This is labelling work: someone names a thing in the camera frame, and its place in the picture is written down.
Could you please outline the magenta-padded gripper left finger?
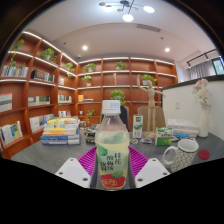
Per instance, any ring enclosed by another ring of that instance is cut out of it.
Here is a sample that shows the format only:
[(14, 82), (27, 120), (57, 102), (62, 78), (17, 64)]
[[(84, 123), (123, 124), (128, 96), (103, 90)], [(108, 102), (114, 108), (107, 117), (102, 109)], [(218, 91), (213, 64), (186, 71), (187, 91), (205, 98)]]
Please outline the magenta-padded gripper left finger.
[(78, 158), (69, 158), (55, 173), (65, 180), (84, 188), (94, 188), (97, 182), (96, 147)]

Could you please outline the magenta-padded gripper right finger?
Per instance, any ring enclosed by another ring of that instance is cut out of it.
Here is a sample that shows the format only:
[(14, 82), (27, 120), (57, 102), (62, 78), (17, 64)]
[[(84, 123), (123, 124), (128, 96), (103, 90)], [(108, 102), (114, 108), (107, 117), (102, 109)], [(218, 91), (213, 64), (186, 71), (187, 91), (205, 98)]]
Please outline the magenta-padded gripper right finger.
[(140, 188), (169, 175), (157, 158), (148, 158), (137, 149), (129, 148), (129, 186)]

